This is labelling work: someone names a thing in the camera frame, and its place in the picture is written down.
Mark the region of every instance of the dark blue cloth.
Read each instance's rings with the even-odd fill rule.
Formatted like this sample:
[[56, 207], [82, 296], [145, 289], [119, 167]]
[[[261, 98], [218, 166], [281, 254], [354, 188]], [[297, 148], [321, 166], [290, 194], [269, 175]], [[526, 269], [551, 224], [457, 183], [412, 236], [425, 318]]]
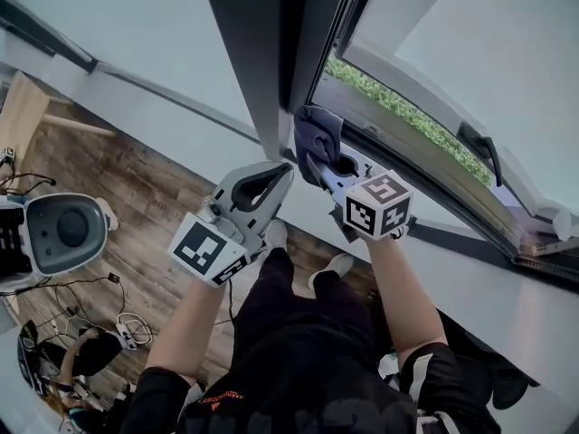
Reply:
[[318, 182], [309, 171], [308, 153], [330, 167], [337, 165], [340, 159], [340, 134], [344, 119], [327, 109], [302, 106], [293, 120], [299, 171], [306, 182], [318, 186]]

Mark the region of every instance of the hand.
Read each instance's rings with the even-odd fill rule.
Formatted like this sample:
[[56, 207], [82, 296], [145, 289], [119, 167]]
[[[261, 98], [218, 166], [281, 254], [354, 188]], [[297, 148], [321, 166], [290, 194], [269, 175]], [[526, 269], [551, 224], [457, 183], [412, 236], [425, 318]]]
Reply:
[[100, 336], [100, 333], [99, 333], [98, 328], [91, 328], [91, 329], [87, 330], [84, 335], [82, 335], [82, 337], [87, 339], [87, 340], [96, 339], [99, 336]]

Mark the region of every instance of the fiducial marker cube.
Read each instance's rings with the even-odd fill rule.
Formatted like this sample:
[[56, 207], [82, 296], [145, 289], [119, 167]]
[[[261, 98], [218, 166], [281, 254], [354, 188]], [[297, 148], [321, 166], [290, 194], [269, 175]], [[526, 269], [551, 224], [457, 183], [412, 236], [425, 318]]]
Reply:
[[413, 193], [393, 171], [372, 177], [344, 191], [344, 222], [380, 240], [410, 219]]

